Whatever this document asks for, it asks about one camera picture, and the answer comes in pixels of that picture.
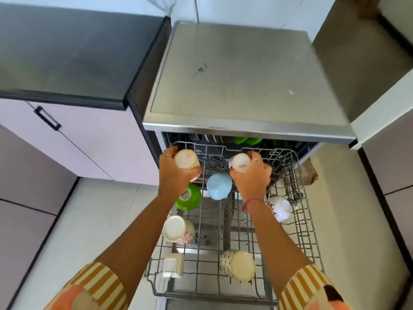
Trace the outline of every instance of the striped sleeve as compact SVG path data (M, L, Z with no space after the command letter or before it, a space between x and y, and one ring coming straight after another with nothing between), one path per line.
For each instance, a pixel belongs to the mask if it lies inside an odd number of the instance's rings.
M278 298L279 310L349 310L342 297L316 265L307 265L288 281Z
M114 272L99 262L82 268L45 310L126 310L126 293Z

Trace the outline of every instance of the dishwasher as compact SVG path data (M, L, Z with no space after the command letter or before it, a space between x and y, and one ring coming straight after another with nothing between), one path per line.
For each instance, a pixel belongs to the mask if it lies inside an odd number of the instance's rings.
M202 192L198 208L173 207L170 213L191 221L195 237L179 245L161 236L145 272L154 295L165 297L165 308L277 305L254 224L241 211L235 185L222 200L206 191L209 176L228 174L228 159L240 152L257 151L272 167L266 198L288 199L291 216L282 226L323 270L299 166L323 143L349 144L356 137L305 32L177 22L144 113L142 125L162 149L191 149L202 167L194 181ZM237 144L235 137L259 141ZM249 283L220 270L220 255L228 249L251 253L256 274ZM183 278L162 277L168 253L184 254Z

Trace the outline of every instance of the black countertop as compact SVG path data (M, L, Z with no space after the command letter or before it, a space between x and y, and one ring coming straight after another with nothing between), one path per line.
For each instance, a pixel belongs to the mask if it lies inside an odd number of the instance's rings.
M0 98L125 109L163 17L0 5Z

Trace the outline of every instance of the wire rack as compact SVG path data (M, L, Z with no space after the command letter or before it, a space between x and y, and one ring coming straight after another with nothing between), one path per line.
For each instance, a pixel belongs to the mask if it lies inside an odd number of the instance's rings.
M254 224L250 215L241 211L242 200L235 185L223 200L209 198L206 191L208 178L214 173L229 173L228 157L240 152L257 151L263 161L272 166L271 183L266 197L280 195L289 200L292 215L282 226L302 252L323 269L294 151L250 147L234 150L226 146L192 142L176 142L173 145L194 150L198 155L203 171L194 183L202 191L202 200L198 208L192 211L184 212L174 207L170 212L171 215L178 214L191 221L196 233L192 242L186 245L170 243L163 236L160 237L145 273L154 295L174 299L277 305ZM220 270L220 255L228 249L245 250L252 254L256 274L249 283L236 281ZM162 277L163 259L168 253L184 254L183 278Z

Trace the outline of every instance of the cabinet handle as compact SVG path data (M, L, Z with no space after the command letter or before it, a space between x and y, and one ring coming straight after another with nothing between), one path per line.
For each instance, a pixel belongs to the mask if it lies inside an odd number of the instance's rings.
M44 116L42 113L40 113L40 111L43 111L44 114L46 114L48 117ZM41 118L46 124L48 124L48 125L49 125L51 128L53 128L55 131L58 131L59 128L61 127L61 125L60 125L58 122L56 122L56 120L55 120L54 118L52 118L52 117L50 116L50 114L48 114L41 106L38 106L37 108L35 108L34 113L36 113L36 115L37 115L39 118Z

